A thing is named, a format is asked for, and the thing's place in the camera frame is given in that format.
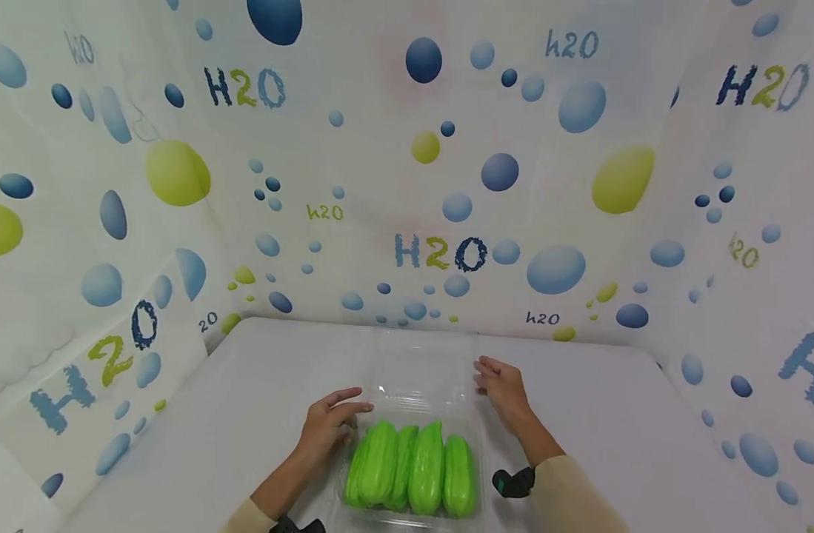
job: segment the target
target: light blue circle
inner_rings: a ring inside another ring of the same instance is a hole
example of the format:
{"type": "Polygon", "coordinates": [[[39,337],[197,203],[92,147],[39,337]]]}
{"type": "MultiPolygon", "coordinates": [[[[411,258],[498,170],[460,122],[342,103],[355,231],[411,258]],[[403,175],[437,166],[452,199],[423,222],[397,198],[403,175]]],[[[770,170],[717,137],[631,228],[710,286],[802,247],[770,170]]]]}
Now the light blue circle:
{"type": "Polygon", "coordinates": [[[341,114],[341,111],[338,111],[338,109],[330,111],[330,124],[337,128],[340,128],[341,125],[344,124],[344,115],[341,114]]]}
{"type": "Polygon", "coordinates": [[[451,222],[463,222],[472,214],[472,199],[462,192],[448,195],[442,201],[442,214],[451,222]]]}
{"type": "Polygon", "coordinates": [[[469,52],[469,61],[478,70],[492,65],[494,58],[496,58],[496,49],[486,39],[475,41],[475,44],[472,45],[472,52],[469,52]]]}
{"type": "Polygon", "coordinates": [[[795,455],[798,455],[798,459],[804,461],[807,465],[814,465],[814,446],[810,442],[799,438],[795,441],[793,448],[795,449],[795,455]]]}
{"type": "Polygon", "coordinates": [[[755,433],[744,433],[738,439],[738,450],[750,470],[753,470],[757,475],[772,477],[779,470],[779,461],[775,449],[768,444],[765,438],[755,433]]]}
{"type": "Polygon", "coordinates": [[[777,224],[768,224],[762,228],[762,241],[771,244],[781,237],[781,229],[777,224]]]}
{"type": "Polygon", "coordinates": [[[493,247],[493,261],[514,264],[519,259],[519,245],[513,239],[502,239],[493,247]]]}
{"type": "Polygon", "coordinates": [[[558,106],[558,121],[569,133],[593,128],[602,118],[607,96],[596,81],[579,82],[566,91],[558,106]]]}
{"type": "Polygon", "coordinates": [[[349,309],[351,311],[358,311],[362,309],[365,303],[362,301],[362,297],[358,295],[356,292],[349,291],[341,297],[341,306],[345,309],[349,309]]]}
{"type": "Polygon", "coordinates": [[[214,35],[214,30],[211,29],[211,23],[209,21],[206,21],[206,19],[197,19],[195,26],[196,33],[200,39],[204,41],[211,40],[211,36],[214,35]]]}
{"type": "Polygon", "coordinates": [[[522,97],[525,101],[537,101],[543,96],[546,90],[546,82],[539,74],[532,74],[522,84],[522,97]]]}
{"type": "Polygon", "coordinates": [[[555,245],[531,259],[525,278],[536,292],[560,294],[576,286],[584,275],[586,265],[584,255],[578,248],[555,245]]]}
{"type": "Polygon", "coordinates": [[[18,54],[0,43],[0,82],[10,89],[19,89],[28,83],[28,71],[18,54]]]}
{"type": "Polygon", "coordinates": [[[452,274],[448,276],[445,283],[442,284],[445,293],[454,298],[459,298],[469,292],[469,287],[469,280],[462,274],[452,274]]]}
{"type": "Polygon", "coordinates": [[[688,385],[700,385],[703,381],[703,361],[700,361],[696,355],[686,354],[682,358],[680,365],[682,370],[682,377],[688,382],[688,385]]]}
{"type": "Polygon", "coordinates": [[[756,19],[756,23],[753,25],[753,37],[765,37],[777,29],[777,24],[779,24],[779,15],[766,13],[756,19]]]}
{"type": "Polygon", "coordinates": [[[665,239],[650,248],[650,260],[660,267],[671,269],[682,263],[683,259],[685,259],[685,248],[676,241],[665,239]]]}

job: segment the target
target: green cucumber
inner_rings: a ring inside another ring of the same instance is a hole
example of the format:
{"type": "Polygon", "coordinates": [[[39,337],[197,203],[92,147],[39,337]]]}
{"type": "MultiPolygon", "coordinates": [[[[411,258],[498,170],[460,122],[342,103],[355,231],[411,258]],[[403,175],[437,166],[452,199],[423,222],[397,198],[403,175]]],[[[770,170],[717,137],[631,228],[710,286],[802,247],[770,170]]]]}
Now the green cucumber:
{"type": "Polygon", "coordinates": [[[430,515],[439,509],[444,479],[442,422],[437,420],[418,432],[413,449],[413,467],[407,484],[409,504],[416,514],[430,515]]]}
{"type": "Polygon", "coordinates": [[[398,432],[398,451],[395,470],[395,484],[392,493],[383,502],[386,509],[401,511],[407,506],[407,483],[413,466],[413,446],[416,444],[418,426],[401,427],[398,432]]]}
{"type": "Polygon", "coordinates": [[[478,500],[478,475],[472,450],[463,437],[448,436],[445,444],[445,483],[442,503],[445,510],[455,518],[467,517],[475,510],[478,500]]]}

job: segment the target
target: dark blue circle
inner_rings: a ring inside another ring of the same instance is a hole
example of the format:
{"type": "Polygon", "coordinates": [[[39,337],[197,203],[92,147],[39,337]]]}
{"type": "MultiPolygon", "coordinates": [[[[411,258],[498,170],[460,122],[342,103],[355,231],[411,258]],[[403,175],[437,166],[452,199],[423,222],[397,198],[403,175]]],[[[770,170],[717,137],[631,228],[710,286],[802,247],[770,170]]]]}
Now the dark blue circle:
{"type": "Polygon", "coordinates": [[[247,0],[250,21],[261,37],[279,46],[294,44],[302,29],[300,0],[247,0]]]}
{"type": "Polygon", "coordinates": [[[419,37],[407,48],[407,72],[419,84],[429,84],[442,70],[442,51],[428,37],[419,37]]]}
{"type": "Polygon", "coordinates": [[[518,77],[519,74],[517,74],[513,68],[508,68],[501,73],[501,84],[504,85],[504,87],[513,87],[518,77]]]}
{"type": "Polygon", "coordinates": [[[63,107],[64,109],[69,109],[72,107],[72,95],[66,86],[63,84],[54,84],[51,86],[51,96],[53,97],[54,101],[57,102],[57,105],[63,107]]]}

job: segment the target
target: finger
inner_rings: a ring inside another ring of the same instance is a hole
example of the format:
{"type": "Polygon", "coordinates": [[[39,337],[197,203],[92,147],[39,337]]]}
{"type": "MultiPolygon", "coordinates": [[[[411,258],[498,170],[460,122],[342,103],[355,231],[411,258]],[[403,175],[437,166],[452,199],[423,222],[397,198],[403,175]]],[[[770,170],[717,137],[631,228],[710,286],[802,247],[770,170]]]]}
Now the finger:
{"type": "Polygon", "coordinates": [[[350,387],[349,389],[341,389],[341,391],[331,392],[327,396],[317,400],[316,403],[332,408],[336,403],[344,402],[351,398],[356,398],[362,394],[362,387],[350,387]]]}

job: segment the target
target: blue dot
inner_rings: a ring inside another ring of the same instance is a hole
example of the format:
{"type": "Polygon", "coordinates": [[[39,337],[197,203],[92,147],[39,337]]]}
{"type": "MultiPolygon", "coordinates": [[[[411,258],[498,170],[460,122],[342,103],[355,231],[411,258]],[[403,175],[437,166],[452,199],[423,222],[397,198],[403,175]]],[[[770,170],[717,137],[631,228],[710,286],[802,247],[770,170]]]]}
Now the blue dot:
{"type": "Polygon", "coordinates": [[[729,386],[733,388],[733,392],[742,398],[748,398],[753,394],[753,387],[750,386],[750,382],[744,376],[734,375],[732,380],[729,381],[729,386]]]}
{"type": "Polygon", "coordinates": [[[110,472],[111,468],[116,465],[116,461],[119,461],[121,456],[125,455],[125,452],[128,451],[128,446],[130,445],[130,435],[127,433],[116,435],[113,440],[105,446],[101,455],[99,455],[99,460],[96,462],[96,475],[104,476],[110,472]]]}
{"type": "Polygon", "coordinates": [[[676,241],[659,241],[650,248],[650,260],[660,267],[670,269],[685,259],[685,248],[676,241]]]}
{"type": "Polygon", "coordinates": [[[144,389],[161,374],[161,356],[155,352],[144,355],[137,369],[137,387],[144,389]]]}
{"type": "Polygon", "coordinates": [[[279,46],[294,44],[302,29],[300,0],[247,0],[250,21],[261,37],[279,46]]]}
{"type": "Polygon", "coordinates": [[[561,98],[558,121],[569,133],[582,133],[593,128],[605,111],[605,89],[596,81],[573,85],[561,98]]]}
{"type": "Polygon", "coordinates": [[[109,190],[101,197],[99,218],[104,231],[117,241],[121,241],[128,234],[125,207],[122,206],[122,198],[116,194],[115,190],[109,190]]]}
{"type": "Polygon", "coordinates": [[[78,91],[78,103],[81,105],[81,112],[87,117],[87,120],[93,122],[96,120],[96,109],[93,109],[93,101],[90,100],[89,93],[85,89],[78,91]]]}
{"type": "Polygon", "coordinates": [[[514,264],[519,259],[519,245],[511,239],[502,239],[493,247],[493,260],[498,264],[514,264]]]}
{"type": "Polygon", "coordinates": [[[3,174],[0,187],[1,192],[16,200],[24,200],[33,194],[32,181],[21,174],[3,174]]]}
{"type": "Polygon", "coordinates": [[[525,78],[522,84],[522,97],[525,101],[537,101],[543,96],[543,90],[546,90],[546,82],[542,76],[534,74],[525,78]]]}
{"type": "Polygon", "coordinates": [[[448,276],[448,279],[442,284],[445,293],[454,298],[459,298],[469,292],[469,286],[469,280],[462,274],[452,274],[448,276]]]}
{"type": "Polygon", "coordinates": [[[772,242],[776,242],[781,236],[781,229],[777,224],[768,224],[764,228],[762,228],[762,241],[771,244],[772,242]]]}
{"type": "Polygon", "coordinates": [[[338,111],[338,109],[330,111],[330,124],[335,126],[335,128],[340,128],[341,125],[344,124],[344,115],[341,114],[341,111],[338,111]]]}
{"type": "Polygon", "coordinates": [[[66,86],[63,84],[54,84],[51,86],[51,96],[53,97],[54,101],[57,102],[57,105],[63,107],[64,109],[69,109],[72,107],[72,95],[66,86]]]}
{"type": "Polygon", "coordinates": [[[721,163],[712,170],[712,175],[715,176],[717,179],[727,179],[729,175],[733,173],[733,166],[729,163],[721,163]]]}
{"type": "Polygon", "coordinates": [[[710,207],[709,211],[706,212],[706,221],[709,224],[721,222],[721,217],[723,217],[723,212],[720,207],[710,207]]]}
{"type": "Polygon", "coordinates": [[[492,65],[494,58],[496,58],[496,49],[486,39],[475,41],[475,44],[472,45],[472,52],[469,52],[469,61],[478,70],[492,65]]]}
{"type": "Polygon", "coordinates": [[[427,314],[427,308],[422,303],[413,302],[404,305],[404,314],[413,320],[421,320],[427,314]]]}
{"type": "Polygon", "coordinates": [[[755,433],[744,433],[738,439],[738,450],[750,470],[757,475],[772,477],[779,470],[775,449],[768,444],[767,440],[755,433]]]}
{"type": "Polygon", "coordinates": [[[135,424],[135,435],[139,435],[139,432],[142,432],[144,427],[145,427],[145,416],[137,420],[137,423],[135,424]]]}
{"type": "Polygon", "coordinates": [[[814,446],[806,442],[804,439],[798,439],[793,446],[795,455],[798,459],[804,461],[807,465],[814,465],[814,446]]]}
{"type": "Polygon", "coordinates": [[[264,185],[267,187],[267,190],[271,192],[278,192],[280,189],[282,189],[282,184],[279,183],[279,180],[274,178],[272,175],[268,179],[264,180],[264,185]]]}
{"type": "Polygon", "coordinates": [[[531,259],[525,278],[536,292],[560,294],[576,286],[584,275],[585,267],[584,255],[578,248],[555,245],[531,259]]]}
{"type": "Polygon", "coordinates": [[[776,487],[777,495],[781,500],[789,505],[798,505],[798,492],[795,491],[792,485],[784,481],[778,481],[776,487]]]}
{"type": "Polygon", "coordinates": [[[491,191],[508,190],[517,178],[519,178],[519,163],[509,153],[500,152],[491,155],[481,168],[481,181],[491,191]]]}
{"type": "Polygon", "coordinates": [[[516,82],[516,78],[518,78],[518,74],[515,72],[513,68],[508,68],[506,71],[501,73],[501,84],[504,87],[513,87],[513,84],[516,82]]]}
{"type": "Polygon", "coordinates": [[[446,137],[452,136],[455,134],[455,123],[451,122],[450,120],[446,120],[439,128],[439,132],[446,137]]]}
{"type": "Polygon", "coordinates": [[[431,38],[420,37],[407,48],[407,72],[419,84],[429,84],[442,69],[442,51],[431,38]]]}
{"type": "Polygon", "coordinates": [[[650,321],[650,314],[647,313],[647,310],[644,309],[642,305],[625,304],[618,309],[618,314],[616,314],[615,319],[621,326],[638,329],[639,327],[647,325],[647,322],[650,321]]]}
{"type": "Polygon", "coordinates": [[[723,187],[720,192],[718,192],[718,198],[725,204],[730,203],[735,198],[735,187],[732,185],[727,185],[723,187]]]}
{"type": "Polygon", "coordinates": [[[721,442],[721,451],[727,456],[727,459],[735,459],[735,446],[729,441],[721,442]]]}
{"type": "Polygon", "coordinates": [[[131,409],[131,402],[128,402],[128,400],[123,400],[122,403],[116,406],[116,411],[113,413],[113,419],[121,419],[128,414],[128,409],[131,409]]]}
{"type": "Polygon", "coordinates": [[[463,222],[472,214],[472,199],[462,192],[448,195],[442,201],[442,214],[451,222],[463,222]]]}
{"type": "Polygon", "coordinates": [[[175,84],[166,84],[164,86],[164,96],[167,97],[174,107],[184,107],[184,95],[181,94],[181,89],[177,88],[175,84]]]}
{"type": "Polygon", "coordinates": [[[265,254],[268,258],[275,258],[279,255],[279,242],[267,232],[260,232],[256,237],[256,247],[259,252],[265,254]]]}
{"type": "Polygon", "coordinates": [[[63,484],[63,473],[58,472],[56,475],[49,477],[42,483],[42,487],[40,489],[48,498],[53,498],[54,494],[57,494],[57,491],[60,489],[60,485],[63,484]]]}
{"type": "Polygon", "coordinates": [[[777,29],[777,24],[779,24],[777,13],[767,13],[759,17],[753,25],[753,37],[765,37],[777,29]]]}
{"type": "Polygon", "coordinates": [[[0,43],[0,82],[10,89],[24,87],[28,83],[28,71],[18,54],[0,43]]]}
{"type": "Polygon", "coordinates": [[[285,314],[291,312],[291,309],[294,309],[294,306],[291,305],[290,299],[285,296],[282,292],[273,291],[267,296],[267,300],[270,302],[273,307],[276,308],[278,311],[282,311],[285,314]]]}
{"type": "Polygon", "coordinates": [[[358,311],[359,309],[362,309],[363,305],[365,305],[365,303],[362,301],[362,297],[356,292],[346,292],[344,296],[341,297],[341,306],[345,309],[358,311]]]}
{"type": "Polygon", "coordinates": [[[211,29],[211,23],[209,21],[206,21],[206,19],[197,19],[194,26],[196,26],[196,33],[200,39],[204,41],[211,40],[211,35],[214,35],[214,30],[211,29]]]}
{"type": "Polygon", "coordinates": [[[205,276],[207,274],[205,262],[197,252],[188,250],[188,248],[176,248],[176,261],[178,261],[181,270],[184,292],[187,293],[187,298],[193,302],[205,285],[205,276]]]}
{"type": "Polygon", "coordinates": [[[122,298],[122,276],[109,263],[95,265],[81,279],[81,296],[90,305],[108,307],[122,298]]]}

